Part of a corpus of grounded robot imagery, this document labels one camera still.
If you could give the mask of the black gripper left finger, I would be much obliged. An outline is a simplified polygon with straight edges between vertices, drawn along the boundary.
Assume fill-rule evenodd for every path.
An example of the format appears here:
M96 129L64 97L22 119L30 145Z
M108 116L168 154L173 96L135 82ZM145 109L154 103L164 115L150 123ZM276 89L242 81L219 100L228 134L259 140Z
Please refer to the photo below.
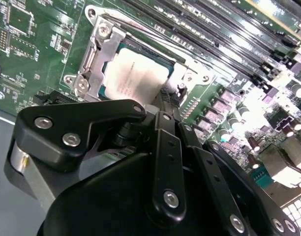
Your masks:
M180 121L147 112L134 100L56 104L23 109L14 145L40 164L60 190L45 222L116 218L179 223L186 216ZM63 184L90 156L135 147L125 159Z

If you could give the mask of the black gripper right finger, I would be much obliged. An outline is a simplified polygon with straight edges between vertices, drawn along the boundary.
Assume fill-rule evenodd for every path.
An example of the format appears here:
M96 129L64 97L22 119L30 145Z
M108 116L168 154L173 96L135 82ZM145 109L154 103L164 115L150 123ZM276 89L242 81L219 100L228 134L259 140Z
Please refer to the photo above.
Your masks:
M186 206L174 236L298 236L300 230L215 142L179 123Z

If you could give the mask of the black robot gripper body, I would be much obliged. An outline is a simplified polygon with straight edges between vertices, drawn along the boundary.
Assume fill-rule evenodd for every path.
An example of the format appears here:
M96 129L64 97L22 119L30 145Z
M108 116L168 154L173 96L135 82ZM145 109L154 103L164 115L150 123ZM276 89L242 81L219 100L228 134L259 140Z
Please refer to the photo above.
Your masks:
M186 123L158 120L136 153L81 181L79 169L96 138L106 151L124 120L54 122L42 129L17 120L8 153L31 157L59 194L40 227L41 236L227 236L229 189L214 156Z

